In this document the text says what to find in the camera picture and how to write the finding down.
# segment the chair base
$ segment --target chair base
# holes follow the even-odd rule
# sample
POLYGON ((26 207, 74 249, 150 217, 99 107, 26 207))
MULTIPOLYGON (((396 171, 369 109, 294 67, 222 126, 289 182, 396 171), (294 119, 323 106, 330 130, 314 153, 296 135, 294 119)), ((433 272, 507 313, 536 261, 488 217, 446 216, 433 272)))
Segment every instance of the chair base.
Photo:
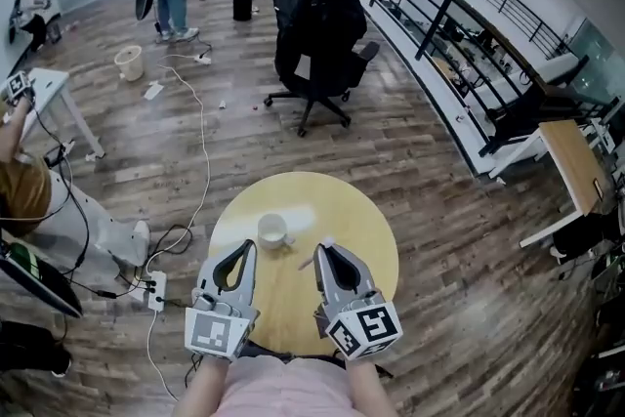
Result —
POLYGON ((323 104, 330 111, 339 115, 341 117, 341 125, 345 127, 346 129, 350 127, 350 124, 352 123, 352 119, 344 111, 342 111, 338 106, 332 103, 328 98, 314 99, 314 98, 308 98, 305 96, 300 96, 299 94, 293 93, 291 91, 284 91, 281 93, 269 94, 265 98, 265 106, 271 106, 273 104, 274 99, 280 99, 280 98, 288 98, 288 99, 296 98, 296 99, 308 100, 306 104, 306 110, 304 111, 304 115, 302 116, 302 120, 300 121, 300 127, 298 128, 298 131, 297 131, 297 135, 300 138, 303 138, 306 135, 306 122, 309 119, 309 115, 311 114, 311 109, 313 109, 314 103, 323 104))

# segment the white t-shirt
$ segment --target white t-shirt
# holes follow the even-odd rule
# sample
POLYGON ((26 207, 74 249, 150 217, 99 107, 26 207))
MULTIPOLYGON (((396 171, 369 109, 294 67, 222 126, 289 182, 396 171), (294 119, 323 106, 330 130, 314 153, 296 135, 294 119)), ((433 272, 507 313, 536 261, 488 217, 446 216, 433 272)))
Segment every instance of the white t-shirt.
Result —
POLYGON ((33 8, 34 5, 35 0, 20 0, 20 11, 22 12, 20 16, 20 26, 29 24, 35 17, 34 11, 30 11, 30 8, 33 8))

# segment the white desk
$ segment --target white desk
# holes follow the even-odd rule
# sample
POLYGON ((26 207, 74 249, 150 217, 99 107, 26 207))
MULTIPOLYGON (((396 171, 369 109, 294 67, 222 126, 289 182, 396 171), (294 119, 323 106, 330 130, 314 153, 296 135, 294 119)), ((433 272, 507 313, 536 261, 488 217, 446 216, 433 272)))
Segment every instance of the white desk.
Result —
POLYGON ((573 200, 575 210, 549 227, 522 240, 520 242, 521 247, 531 245, 553 234, 558 229, 564 228, 576 219, 593 212, 601 201, 595 184, 599 185, 604 197, 611 196, 612 191, 612 186, 604 169, 573 120, 541 123, 540 127, 517 146, 507 158, 497 163, 497 166, 489 174, 490 178, 494 179, 499 176, 506 167, 539 139, 542 140, 554 159, 564 179, 566 189, 568 189, 573 200))
MULTIPOLYGON (((48 111, 57 129, 60 130, 63 122, 59 119, 59 115, 55 112, 54 107, 51 106, 52 101, 56 98, 61 98, 67 111, 71 114, 72 118, 76 122, 78 129, 87 140, 87 143, 91 146, 94 153, 98 158, 104 156, 104 150, 96 137, 89 129, 87 122, 85 122, 82 113, 76 106, 74 99, 71 97, 69 90, 67 89, 67 81, 69 80, 69 74, 64 71, 55 71, 52 69, 34 68, 28 74, 28 78, 33 84, 35 90, 35 108, 39 115, 43 115, 44 111, 48 111)), ((0 93, 5 89, 5 85, 2 84, 0 93)), ((26 117, 21 140, 24 141, 32 127, 37 123, 37 115, 34 111, 31 111, 26 117)))

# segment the round wooden table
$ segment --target round wooden table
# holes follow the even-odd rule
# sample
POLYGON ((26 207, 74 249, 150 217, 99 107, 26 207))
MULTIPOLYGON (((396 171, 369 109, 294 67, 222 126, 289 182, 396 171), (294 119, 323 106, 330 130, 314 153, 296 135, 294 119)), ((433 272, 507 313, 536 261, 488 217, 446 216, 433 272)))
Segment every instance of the round wooden table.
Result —
MULTIPOLYGON (((375 204, 348 183, 311 172, 278 174, 252 185, 226 208, 213 230, 209 254, 246 238, 257 242, 253 305, 261 315, 252 341, 280 353, 334 351, 329 339, 319 339, 313 317, 321 303, 314 265, 298 270, 327 237, 362 259, 385 299, 393 298, 399 266, 393 232, 375 204), (258 222, 270 213, 284 218, 295 243, 277 250, 258 245, 258 222)), ((230 277, 237 272, 238 266, 230 277)))

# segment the white pants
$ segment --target white pants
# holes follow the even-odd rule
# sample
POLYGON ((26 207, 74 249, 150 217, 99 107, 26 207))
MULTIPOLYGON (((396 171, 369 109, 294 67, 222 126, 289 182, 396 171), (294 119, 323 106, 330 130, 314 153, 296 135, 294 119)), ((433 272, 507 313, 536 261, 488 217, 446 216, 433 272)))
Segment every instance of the white pants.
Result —
MULTIPOLYGON (((67 197, 67 188, 61 177, 50 172, 52 196, 46 214, 55 212, 67 197)), ((85 213, 89 224, 89 246, 85 261, 76 271, 77 276, 90 284, 111 283, 119 274, 112 259, 140 266, 146 259, 148 242, 133 231, 134 225, 123 225, 113 220, 96 200, 74 185, 71 192, 85 213)), ((58 214, 43 221, 27 240, 41 249, 43 256, 55 265, 71 270, 82 252, 87 238, 85 222, 74 201, 69 198, 58 214)))

